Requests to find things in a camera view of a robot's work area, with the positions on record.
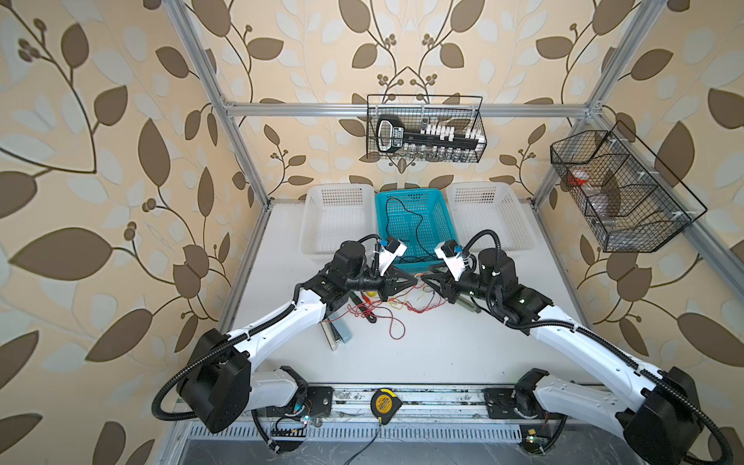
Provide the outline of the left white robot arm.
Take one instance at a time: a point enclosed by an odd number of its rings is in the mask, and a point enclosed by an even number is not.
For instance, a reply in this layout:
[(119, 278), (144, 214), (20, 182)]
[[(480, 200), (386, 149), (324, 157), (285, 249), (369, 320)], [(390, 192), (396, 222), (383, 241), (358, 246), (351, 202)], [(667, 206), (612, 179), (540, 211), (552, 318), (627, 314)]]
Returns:
[(259, 366), (345, 305), (351, 294), (375, 292), (388, 300), (417, 284), (414, 275), (394, 264), (407, 250), (403, 242), (379, 236), (372, 240), (371, 259), (363, 240), (345, 241), (320, 271), (296, 284), (287, 303), (245, 327), (203, 334), (186, 367), (155, 394), (152, 416), (162, 422), (198, 419), (217, 433), (247, 410), (302, 406), (306, 383), (294, 369), (261, 372)]

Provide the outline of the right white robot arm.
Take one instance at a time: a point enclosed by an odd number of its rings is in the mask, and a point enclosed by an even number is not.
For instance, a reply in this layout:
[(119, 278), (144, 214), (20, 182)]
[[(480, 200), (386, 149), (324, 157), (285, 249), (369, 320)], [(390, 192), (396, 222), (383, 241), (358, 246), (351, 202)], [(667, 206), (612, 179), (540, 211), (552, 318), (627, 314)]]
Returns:
[(639, 360), (570, 317), (543, 294), (523, 286), (515, 263), (497, 247), (473, 258), (450, 240), (435, 248), (441, 265), (422, 280), (456, 302), (470, 296), (508, 329), (520, 331), (569, 358), (601, 383), (586, 387), (533, 368), (515, 384), (517, 410), (525, 417), (544, 411), (571, 417), (623, 439), (648, 464), (698, 464), (690, 449), (707, 430), (718, 444), (715, 464), (734, 462), (723, 430), (699, 405), (695, 381), (674, 367), (662, 370)]

